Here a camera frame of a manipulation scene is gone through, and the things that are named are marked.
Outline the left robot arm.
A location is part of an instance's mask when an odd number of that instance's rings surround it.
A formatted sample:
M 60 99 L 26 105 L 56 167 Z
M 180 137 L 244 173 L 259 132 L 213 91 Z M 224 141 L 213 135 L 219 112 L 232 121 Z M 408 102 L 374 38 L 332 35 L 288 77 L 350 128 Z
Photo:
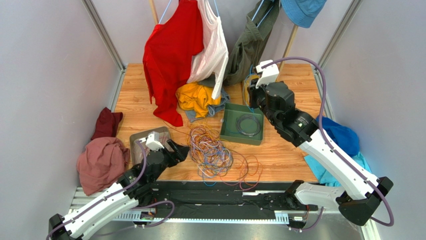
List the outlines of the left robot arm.
M 142 162 L 134 165 L 108 189 L 77 211 L 49 219 L 48 240 L 89 240 L 107 223 L 129 210 L 150 210 L 166 204 L 173 210 L 171 200 L 154 201 L 152 185 L 167 169 L 186 160 L 189 146 L 166 141 L 169 148 L 146 152 L 142 150 Z

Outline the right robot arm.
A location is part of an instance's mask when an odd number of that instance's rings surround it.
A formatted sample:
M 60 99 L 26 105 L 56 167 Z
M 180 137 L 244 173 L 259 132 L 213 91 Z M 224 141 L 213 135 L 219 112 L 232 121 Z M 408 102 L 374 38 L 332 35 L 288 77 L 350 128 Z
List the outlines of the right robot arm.
M 296 180 L 286 194 L 298 203 L 339 211 L 351 223 L 364 226 L 384 204 L 388 226 L 395 220 L 386 195 L 393 187 L 388 177 L 377 177 L 357 164 L 323 128 L 323 118 L 312 117 L 296 108 L 295 94 L 282 81 L 277 60 L 255 67 L 257 79 L 247 88 L 249 106 L 260 109 L 277 133 L 320 163 L 340 183 L 324 186 Z

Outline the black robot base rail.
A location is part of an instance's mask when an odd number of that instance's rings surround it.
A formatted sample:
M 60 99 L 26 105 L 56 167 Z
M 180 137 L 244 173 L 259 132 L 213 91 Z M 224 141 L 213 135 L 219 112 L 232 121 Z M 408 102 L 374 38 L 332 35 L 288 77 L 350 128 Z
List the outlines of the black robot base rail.
M 184 204 L 226 204 L 248 203 L 273 211 L 294 212 L 300 216 L 319 210 L 316 205 L 303 205 L 286 192 L 289 182 L 260 182 L 248 191 L 237 185 L 219 182 L 207 186 L 201 181 L 157 181 L 152 184 L 153 200 L 177 199 Z

